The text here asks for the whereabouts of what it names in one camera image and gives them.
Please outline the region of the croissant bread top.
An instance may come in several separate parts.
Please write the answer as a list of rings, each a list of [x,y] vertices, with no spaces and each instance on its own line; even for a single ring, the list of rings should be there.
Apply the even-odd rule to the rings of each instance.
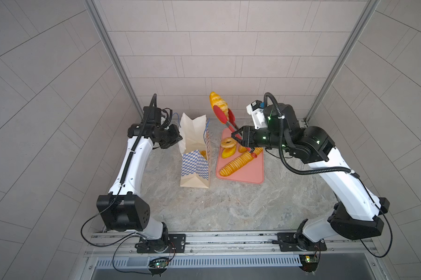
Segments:
[[[226,119],[229,119],[229,107],[227,102],[217,93],[211,92],[209,95],[209,101],[211,107],[214,108],[217,106],[225,115]]]

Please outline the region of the red tongs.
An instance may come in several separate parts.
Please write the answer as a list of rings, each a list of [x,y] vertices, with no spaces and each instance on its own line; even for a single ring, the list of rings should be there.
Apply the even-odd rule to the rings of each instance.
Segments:
[[[238,126],[235,123],[235,116],[233,114],[233,112],[228,109],[228,113],[227,115],[225,115],[224,111],[219,107],[219,106],[213,106],[213,112],[215,113],[216,117],[218,118],[218,120],[225,124],[231,132],[235,132],[236,130],[238,130]]]

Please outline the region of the checkered paper bag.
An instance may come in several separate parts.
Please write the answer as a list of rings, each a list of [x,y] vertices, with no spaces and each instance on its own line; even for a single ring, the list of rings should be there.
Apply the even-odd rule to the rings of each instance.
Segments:
[[[182,155],[181,187],[208,189],[210,187],[209,121],[205,115],[191,119],[183,114],[180,120],[182,140],[178,143]],[[200,151],[206,151],[206,160]]]

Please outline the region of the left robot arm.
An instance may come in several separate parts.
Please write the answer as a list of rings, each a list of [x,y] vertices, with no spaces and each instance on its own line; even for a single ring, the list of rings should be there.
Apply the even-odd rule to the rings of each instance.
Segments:
[[[107,195],[96,202],[106,229],[135,231],[150,249],[160,252],[168,247],[168,229],[165,223],[150,216],[149,204],[141,198],[141,185],[147,160],[155,143],[167,149],[182,140],[175,124],[167,128],[134,124],[129,129],[124,161],[116,181]]]

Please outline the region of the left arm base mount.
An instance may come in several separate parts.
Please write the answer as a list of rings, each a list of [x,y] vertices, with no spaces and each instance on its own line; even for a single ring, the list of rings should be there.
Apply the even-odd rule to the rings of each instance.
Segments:
[[[185,234],[162,235],[160,239],[146,240],[140,238],[135,245],[137,253],[183,253],[185,252]]]

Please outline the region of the long oval bread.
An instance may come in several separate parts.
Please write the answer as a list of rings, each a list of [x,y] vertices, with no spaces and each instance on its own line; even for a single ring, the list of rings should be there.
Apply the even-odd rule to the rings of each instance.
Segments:
[[[248,148],[246,148],[246,147],[243,147],[243,146],[239,146],[238,147],[238,151],[239,151],[239,153],[244,153],[244,152],[247,152],[247,151],[249,151],[249,149]]]

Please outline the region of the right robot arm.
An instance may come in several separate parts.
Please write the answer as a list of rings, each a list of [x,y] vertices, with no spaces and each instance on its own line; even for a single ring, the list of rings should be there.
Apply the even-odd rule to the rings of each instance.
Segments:
[[[340,235],[350,240],[381,236],[390,202],[377,197],[349,168],[333,139],[320,127],[303,128],[291,105],[265,106],[256,100],[247,106],[253,126],[243,126],[239,143],[249,148],[277,149],[286,169],[297,175],[320,175],[338,198],[334,209],[304,220],[296,232],[301,248]]]

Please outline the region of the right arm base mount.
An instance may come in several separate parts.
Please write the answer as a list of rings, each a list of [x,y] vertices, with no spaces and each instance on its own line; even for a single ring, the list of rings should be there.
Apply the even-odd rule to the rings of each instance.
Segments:
[[[281,252],[327,251],[327,245],[323,240],[314,243],[303,234],[295,234],[294,232],[278,233],[277,240],[273,243],[279,245]]]

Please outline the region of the ring doughnut bread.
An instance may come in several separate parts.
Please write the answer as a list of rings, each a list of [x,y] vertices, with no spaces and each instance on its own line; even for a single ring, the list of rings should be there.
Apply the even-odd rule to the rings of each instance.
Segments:
[[[237,145],[237,141],[234,140],[232,137],[227,137],[222,139],[222,141],[220,142],[220,146],[223,149],[230,149],[233,148]]]

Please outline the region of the jam-filled ridged bread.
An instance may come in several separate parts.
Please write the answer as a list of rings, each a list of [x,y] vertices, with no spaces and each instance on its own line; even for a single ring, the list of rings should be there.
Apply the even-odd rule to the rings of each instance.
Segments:
[[[208,156],[205,150],[200,151],[200,154],[207,160]]]

